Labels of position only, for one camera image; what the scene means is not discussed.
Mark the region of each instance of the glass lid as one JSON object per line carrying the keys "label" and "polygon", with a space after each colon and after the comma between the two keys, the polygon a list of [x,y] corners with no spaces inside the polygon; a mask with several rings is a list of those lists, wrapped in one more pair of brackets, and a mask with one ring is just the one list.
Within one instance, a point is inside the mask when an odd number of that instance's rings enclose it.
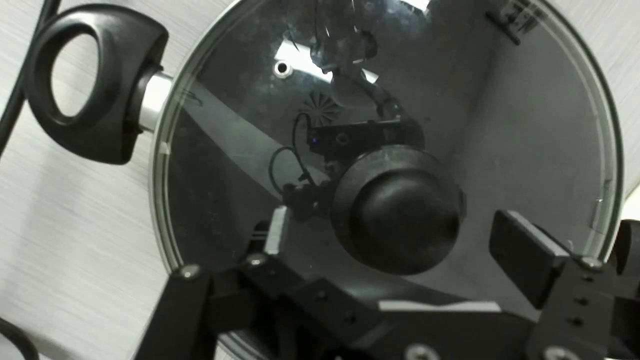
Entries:
{"label": "glass lid", "polygon": [[533,315],[495,212],[604,255],[622,156],[606,83],[532,0],[246,0],[175,80],[154,159],[170,266],[251,238],[363,302],[462,296]]}

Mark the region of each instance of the pot lid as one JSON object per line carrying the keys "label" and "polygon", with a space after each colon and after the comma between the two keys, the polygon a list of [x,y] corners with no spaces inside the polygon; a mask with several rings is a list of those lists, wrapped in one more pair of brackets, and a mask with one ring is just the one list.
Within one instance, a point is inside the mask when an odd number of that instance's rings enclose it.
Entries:
{"label": "pot lid", "polygon": [[154,205],[170,266],[229,267],[267,232],[368,302],[530,315],[487,252],[494,213],[601,255],[619,173],[606,83],[543,2],[251,0],[175,80]]}

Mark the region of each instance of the black knob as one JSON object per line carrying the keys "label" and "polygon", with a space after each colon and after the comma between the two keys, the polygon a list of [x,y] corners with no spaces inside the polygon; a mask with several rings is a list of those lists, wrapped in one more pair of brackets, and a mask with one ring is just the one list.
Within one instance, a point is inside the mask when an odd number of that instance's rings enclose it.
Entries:
{"label": "black knob", "polygon": [[343,173],[331,221],[356,259],[391,273],[415,273],[452,250],[462,192],[437,159],[408,146],[385,146]]}

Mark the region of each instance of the circular glass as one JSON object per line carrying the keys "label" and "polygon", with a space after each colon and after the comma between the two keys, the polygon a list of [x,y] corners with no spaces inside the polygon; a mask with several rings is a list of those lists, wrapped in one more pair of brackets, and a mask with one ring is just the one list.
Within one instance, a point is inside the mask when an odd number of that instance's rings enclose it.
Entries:
{"label": "circular glass", "polygon": [[535,315],[487,250],[495,212],[601,258],[619,182],[606,81],[546,2],[251,0],[175,78],[151,186],[170,266],[231,267],[269,225],[362,302]]}

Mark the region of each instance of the gray surface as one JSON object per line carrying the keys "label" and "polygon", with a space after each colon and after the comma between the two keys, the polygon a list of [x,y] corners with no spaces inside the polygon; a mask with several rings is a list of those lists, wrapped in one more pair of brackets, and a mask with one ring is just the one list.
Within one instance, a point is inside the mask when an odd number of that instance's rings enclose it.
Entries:
{"label": "gray surface", "polygon": [[[22,61],[40,2],[1,2],[0,104]],[[223,2],[120,0],[163,22],[175,72]],[[627,190],[640,164],[640,2],[556,0],[584,34],[613,88],[623,119]],[[82,72],[63,74],[72,95]],[[26,110],[0,159],[0,315],[33,333],[48,358],[124,360],[138,346],[163,284],[147,212],[149,136],[124,167],[79,159],[54,146]],[[0,358],[16,358],[0,344]]]}

